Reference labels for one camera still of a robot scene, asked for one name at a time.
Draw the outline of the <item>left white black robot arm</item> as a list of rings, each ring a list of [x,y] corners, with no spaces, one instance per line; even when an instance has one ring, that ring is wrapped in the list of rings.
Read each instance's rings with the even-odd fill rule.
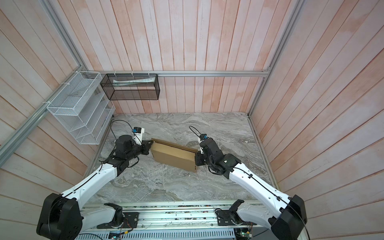
[[[106,224],[115,229],[124,225],[123,208],[106,203],[95,210],[83,209],[88,200],[104,185],[132,168],[130,161],[140,155],[147,156],[153,141],[141,137],[122,135],[101,166],[77,185],[62,192],[50,194],[44,200],[37,224],[37,234],[50,240],[74,240],[83,231]]]

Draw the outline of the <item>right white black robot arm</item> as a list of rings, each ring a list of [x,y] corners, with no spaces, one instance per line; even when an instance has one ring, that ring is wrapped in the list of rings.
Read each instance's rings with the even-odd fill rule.
[[[306,229],[307,213],[302,198],[275,189],[255,175],[232,154],[223,154],[217,143],[202,134],[198,137],[200,152],[195,156],[197,166],[240,185],[262,203],[257,207],[237,200],[229,210],[219,210],[217,217],[233,225],[253,223],[272,231],[279,240],[296,240]]]

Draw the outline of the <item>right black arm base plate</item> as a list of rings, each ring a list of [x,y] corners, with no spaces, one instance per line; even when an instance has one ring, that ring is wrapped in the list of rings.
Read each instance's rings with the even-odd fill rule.
[[[234,212],[230,210],[215,209],[214,213],[217,217],[219,226],[251,226],[254,223],[242,221]]]

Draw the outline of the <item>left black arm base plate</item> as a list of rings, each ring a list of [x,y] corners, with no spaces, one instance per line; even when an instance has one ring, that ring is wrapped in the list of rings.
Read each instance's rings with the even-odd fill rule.
[[[111,223],[100,224],[96,226],[97,229],[135,229],[138,226],[139,212],[123,212],[124,219],[120,225],[115,225]]]

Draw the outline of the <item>brown cardboard box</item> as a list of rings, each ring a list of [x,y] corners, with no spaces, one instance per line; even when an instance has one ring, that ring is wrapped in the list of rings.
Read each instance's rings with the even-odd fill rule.
[[[193,173],[197,172],[195,162],[197,149],[159,139],[152,139],[152,141],[154,143],[150,151],[156,162]]]

